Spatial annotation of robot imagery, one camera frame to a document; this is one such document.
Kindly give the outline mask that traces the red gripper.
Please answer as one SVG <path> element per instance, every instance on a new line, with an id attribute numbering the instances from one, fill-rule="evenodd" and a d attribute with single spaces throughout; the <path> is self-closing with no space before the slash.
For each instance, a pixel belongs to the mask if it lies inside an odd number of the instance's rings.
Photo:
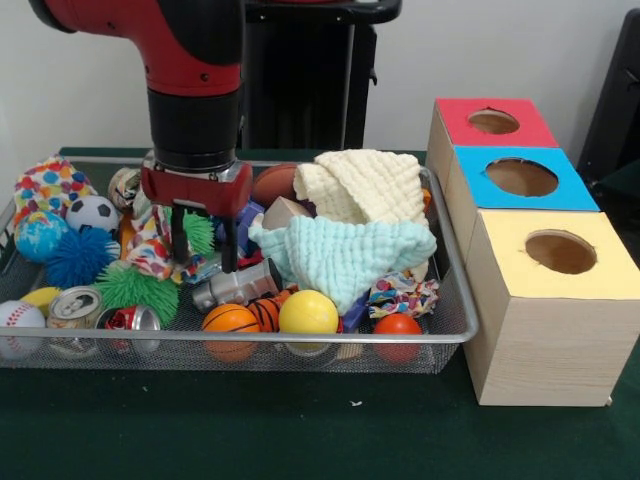
<path id="1" fill-rule="evenodd" d="M 176 263 L 185 264 L 190 258 L 184 229 L 183 207 L 186 207 L 223 217 L 222 271 L 233 273 L 237 270 L 235 217 L 247 204 L 251 192 L 253 170 L 248 163 L 236 161 L 221 172 L 184 173 L 159 169 L 154 159 L 145 159 L 141 165 L 141 183 L 152 203 L 172 207 L 170 224 Z"/>

